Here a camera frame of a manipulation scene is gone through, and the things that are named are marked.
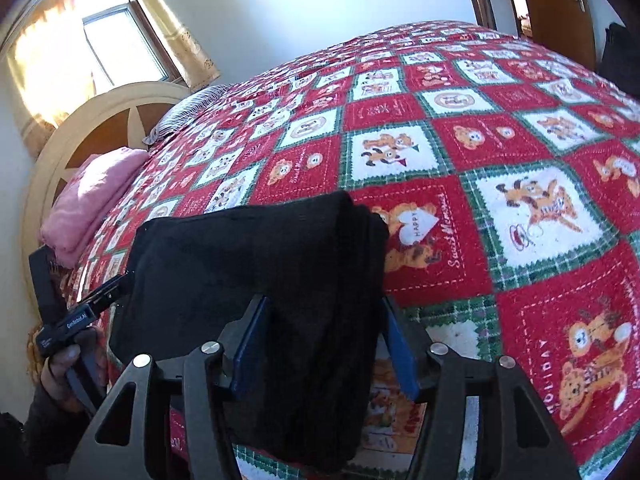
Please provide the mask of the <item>person left hand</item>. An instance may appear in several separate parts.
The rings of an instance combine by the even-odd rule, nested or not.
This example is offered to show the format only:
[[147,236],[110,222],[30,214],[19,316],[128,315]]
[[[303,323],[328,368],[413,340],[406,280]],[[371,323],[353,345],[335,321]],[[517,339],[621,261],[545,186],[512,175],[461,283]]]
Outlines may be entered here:
[[66,378],[66,373],[73,367],[80,357],[80,347],[78,344],[61,350],[54,356],[46,359],[40,376],[40,382],[47,394],[64,410],[79,413],[85,408],[76,398],[70,383]]

